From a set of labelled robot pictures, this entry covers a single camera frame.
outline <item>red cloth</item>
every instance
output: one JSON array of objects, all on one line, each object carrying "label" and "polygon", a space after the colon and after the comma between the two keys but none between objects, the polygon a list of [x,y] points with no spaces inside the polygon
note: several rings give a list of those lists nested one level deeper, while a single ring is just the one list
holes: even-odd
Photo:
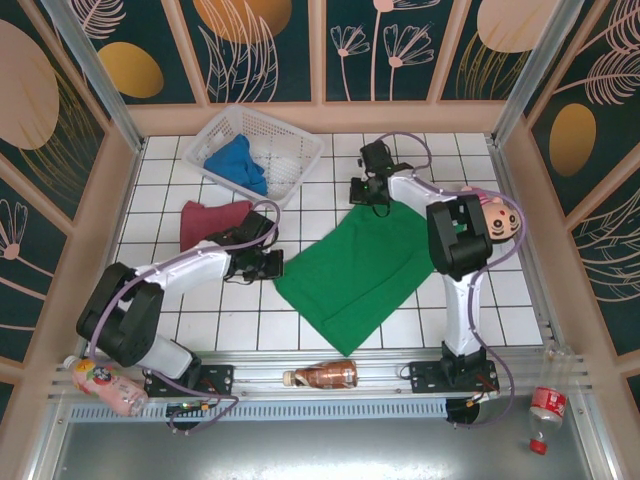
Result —
[{"label": "red cloth", "polygon": [[195,247],[207,235],[240,226],[251,207],[251,202],[246,200],[222,207],[187,202],[180,216],[180,251]]}]

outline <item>pink bottle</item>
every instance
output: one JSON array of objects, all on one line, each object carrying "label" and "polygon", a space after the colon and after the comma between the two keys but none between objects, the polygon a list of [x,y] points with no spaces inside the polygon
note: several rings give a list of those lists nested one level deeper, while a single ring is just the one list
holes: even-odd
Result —
[{"label": "pink bottle", "polygon": [[87,395],[96,395],[118,415],[138,415],[147,403],[147,393],[122,377],[112,367],[99,367],[88,358],[67,357],[64,366],[72,370],[73,384]]}]

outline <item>white plastic basket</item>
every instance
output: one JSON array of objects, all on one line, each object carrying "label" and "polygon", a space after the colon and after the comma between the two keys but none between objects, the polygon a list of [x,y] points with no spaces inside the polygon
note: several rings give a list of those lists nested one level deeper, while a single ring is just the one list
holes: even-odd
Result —
[{"label": "white plastic basket", "polygon": [[265,197],[203,167],[205,160],[239,133],[249,139],[253,161],[264,168],[266,198],[279,207],[286,206],[320,159],[324,143],[316,135],[240,105],[229,106],[216,115],[196,135],[182,160],[205,177],[251,200]]}]

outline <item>grid tile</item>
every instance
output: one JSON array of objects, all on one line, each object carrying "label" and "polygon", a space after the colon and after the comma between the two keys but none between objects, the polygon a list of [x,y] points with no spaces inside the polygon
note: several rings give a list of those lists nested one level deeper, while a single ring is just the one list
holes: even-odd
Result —
[{"label": "grid tile", "polygon": [[[360,148],[379,134],[323,135],[327,149],[318,167],[282,212],[280,235],[273,248],[285,261],[331,232],[353,207],[349,183],[360,177]],[[428,133],[434,155],[422,178],[458,191],[469,184],[498,190],[481,134]],[[179,253],[180,210],[188,200],[221,206],[244,198],[191,171],[180,158],[192,137],[149,141],[136,181],[117,258],[130,266],[162,262]],[[422,165],[422,146],[399,135],[385,139],[396,161]],[[494,245],[493,259],[513,242]],[[480,332],[490,345],[535,345],[541,342],[519,257],[491,270],[481,289]],[[309,323],[282,298],[272,281],[252,285],[205,282],[185,295],[165,294],[159,333],[194,350],[332,350]],[[446,328],[444,282],[434,272],[407,298],[360,349],[439,347]]]}]

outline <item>cable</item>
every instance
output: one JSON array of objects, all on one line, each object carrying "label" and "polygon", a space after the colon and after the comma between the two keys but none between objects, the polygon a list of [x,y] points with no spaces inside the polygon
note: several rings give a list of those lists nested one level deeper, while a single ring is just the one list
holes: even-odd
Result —
[{"label": "cable", "polygon": [[[100,338],[100,334],[102,333],[102,329],[104,328],[104,324],[107,322],[109,315],[111,315],[111,312],[113,312],[113,310],[118,306],[118,302],[122,299],[122,297],[124,297],[127,292],[129,290],[131,290],[133,287],[135,287],[137,284],[141,283],[142,281],[144,281],[146,278],[150,277],[151,275],[155,275],[156,273],[161,273],[162,271],[166,270],[167,268],[175,265],[176,263],[179,263],[183,260],[189,259],[189,258],[193,258],[193,257],[198,257],[198,256],[204,256],[207,255],[209,253],[214,253],[214,252],[220,252],[220,251],[230,251],[230,250],[240,250],[243,248],[248,248],[248,247],[252,247],[254,245],[259,244],[260,242],[263,242],[264,240],[266,240],[267,238],[269,238],[269,236],[271,236],[278,228],[278,224],[280,223],[280,207],[278,207],[278,205],[274,202],[272,202],[271,200],[260,200],[259,202],[256,202],[252,209],[255,210],[256,208],[258,208],[261,205],[266,205],[271,207],[275,212],[276,212],[276,219],[273,223],[273,225],[271,226],[271,228],[264,234],[261,235],[260,237],[251,240],[250,242],[246,242],[246,243],[241,243],[238,245],[225,245],[225,246],[220,246],[220,245],[214,245],[211,247],[205,247],[202,249],[198,249],[198,250],[189,250],[186,251],[184,253],[182,253],[181,255],[178,255],[177,257],[174,257],[170,260],[167,260],[166,262],[163,262],[159,265],[156,265],[155,267],[141,273],[140,275],[138,275],[136,278],[134,278],[133,280],[131,280],[129,283],[127,283],[124,287],[122,287],[111,299],[111,301],[107,304],[107,307],[104,309],[104,311],[102,312],[102,315],[100,316],[100,319],[98,320],[98,323],[96,325],[95,330],[93,331],[93,335],[91,335],[91,345],[89,347],[89,358],[91,359],[91,361],[93,361],[96,365],[99,364],[98,360],[96,359],[96,346],[98,343],[98,339]],[[219,394],[214,394],[214,395],[207,395],[204,394],[204,392],[199,392],[197,390],[191,390],[189,388],[183,387],[182,385],[174,382],[172,379],[167,378],[166,376],[164,376],[162,373],[160,372],[156,372],[156,371],[151,371],[151,373],[153,375],[155,375],[156,377],[158,377],[160,380],[162,380],[163,382],[167,383],[168,385],[172,386],[173,388],[180,390],[181,392],[187,393],[189,395],[193,395],[196,397],[206,397],[208,400],[232,400],[231,405],[227,406],[225,409],[223,409],[218,415],[216,415],[214,418],[212,418],[211,420],[207,420],[206,422],[201,422],[200,424],[198,424],[196,427],[186,431],[184,434],[188,435],[189,432],[197,432],[200,430],[203,430],[207,427],[210,427],[211,425],[217,423],[218,420],[220,420],[220,418],[222,418],[224,415],[226,415],[233,407],[235,407],[238,402],[240,401],[240,399],[234,395],[219,395]],[[174,433],[180,431],[177,430],[174,425],[173,425],[173,420],[175,418],[176,414],[171,416],[171,419],[169,421],[169,425],[174,429]]]},{"label": "cable", "polygon": [[434,193],[437,193],[439,195],[444,195],[444,196],[459,197],[459,196],[463,196],[463,195],[477,195],[478,193],[484,193],[486,195],[490,195],[490,196],[493,196],[493,197],[499,197],[503,201],[507,202],[507,204],[511,205],[518,212],[518,215],[520,216],[520,223],[522,225],[522,229],[520,230],[520,232],[516,236],[516,240],[515,240],[515,244],[514,244],[513,248],[511,250],[509,250],[507,253],[505,253],[502,257],[498,258],[497,260],[494,260],[493,262],[489,263],[487,266],[485,266],[485,267],[481,268],[480,270],[478,270],[471,277],[471,281],[469,283],[469,302],[467,303],[467,314],[469,316],[469,328],[471,330],[472,335],[478,341],[478,343],[496,359],[496,361],[502,366],[502,368],[504,368],[504,371],[507,374],[507,378],[509,379],[509,403],[507,404],[505,409],[500,413],[500,415],[498,415],[497,417],[495,417],[495,418],[493,418],[491,420],[484,421],[482,423],[465,425],[465,427],[467,427],[467,428],[481,428],[481,427],[487,427],[489,425],[493,425],[493,424],[499,422],[500,420],[502,420],[502,418],[504,418],[507,415],[507,413],[511,410],[511,407],[513,406],[513,401],[515,399],[515,390],[516,390],[515,389],[515,380],[513,378],[513,374],[511,373],[511,370],[509,369],[509,366],[507,365],[507,363],[502,359],[502,357],[500,357],[500,355],[498,355],[495,352],[495,350],[493,350],[493,348],[491,348],[489,345],[487,345],[487,343],[482,339],[482,337],[480,337],[480,334],[478,333],[478,329],[477,329],[476,324],[475,324],[475,322],[473,320],[473,295],[474,295],[475,290],[476,290],[476,282],[482,276],[482,274],[487,272],[490,268],[495,267],[499,263],[502,263],[505,260],[507,260],[510,257],[512,257],[513,255],[515,255],[516,252],[518,251],[518,249],[522,246],[522,243],[524,242],[525,234],[527,232],[527,221],[526,221],[526,219],[524,217],[524,212],[522,211],[520,206],[513,199],[511,199],[510,197],[504,195],[501,192],[493,192],[491,190],[483,190],[481,188],[475,188],[475,187],[472,188],[471,190],[468,190],[468,191],[455,192],[455,191],[445,190],[443,188],[437,188],[437,187],[433,186],[432,184],[425,182],[420,177],[418,177],[417,172],[419,170],[423,170],[425,168],[428,168],[429,165],[431,165],[431,161],[432,161],[433,157],[431,155],[431,149],[429,148],[429,145],[427,145],[427,142],[425,142],[423,139],[421,139],[417,135],[414,135],[414,134],[408,133],[408,132],[390,132],[390,133],[387,133],[385,135],[382,135],[381,137],[378,138],[378,140],[382,140],[383,138],[386,138],[386,137],[388,137],[390,135],[404,135],[406,137],[411,137],[411,138],[415,139],[417,142],[419,142],[424,147],[424,149],[426,150],[427,159],[428,159],[427,163],[425,165],[421,165],[419,167],[414,167],[413,171],[411,172],[411,177],[420,186],[422,186],[422,187],[426,188],[427,190],[430,190],[430,191],[432,191]]}]

